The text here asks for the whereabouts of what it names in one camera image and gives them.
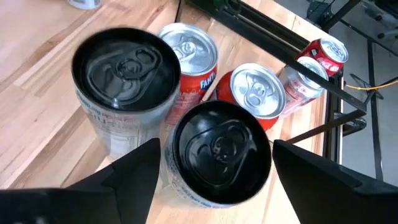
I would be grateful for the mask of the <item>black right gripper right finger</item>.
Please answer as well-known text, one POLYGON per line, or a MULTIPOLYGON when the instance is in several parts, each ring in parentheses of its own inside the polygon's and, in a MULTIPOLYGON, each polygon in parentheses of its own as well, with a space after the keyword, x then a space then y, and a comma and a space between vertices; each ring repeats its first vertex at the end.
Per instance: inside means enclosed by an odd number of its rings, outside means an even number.
POLYGON ((397 187, 283 140, 272 157, 300 223, 397 224, 397 187))

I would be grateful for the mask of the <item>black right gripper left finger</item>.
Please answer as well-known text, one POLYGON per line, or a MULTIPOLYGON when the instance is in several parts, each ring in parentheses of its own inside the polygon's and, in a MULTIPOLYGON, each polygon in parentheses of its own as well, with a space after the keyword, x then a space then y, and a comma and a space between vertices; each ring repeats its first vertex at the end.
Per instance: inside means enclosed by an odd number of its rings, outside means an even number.
POLYGON ((159 176, 153 138, 66 188, 1 191, 1 223, 145 223, 159 176))

